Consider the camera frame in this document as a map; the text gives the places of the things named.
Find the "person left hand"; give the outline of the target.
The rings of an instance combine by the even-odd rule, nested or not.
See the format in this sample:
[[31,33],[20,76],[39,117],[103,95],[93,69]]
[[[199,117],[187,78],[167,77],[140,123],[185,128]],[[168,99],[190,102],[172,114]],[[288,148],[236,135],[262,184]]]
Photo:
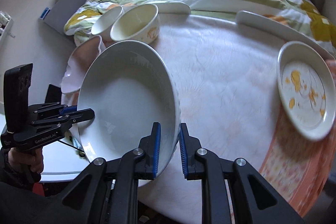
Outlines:
[[8,153],[9,165],[14,170],[20,172],[24,165],[30,166],[33,173],[41,174],[44,170],[43,150],[39,148],[35,155],[19,152],[16,148],[11,148]]

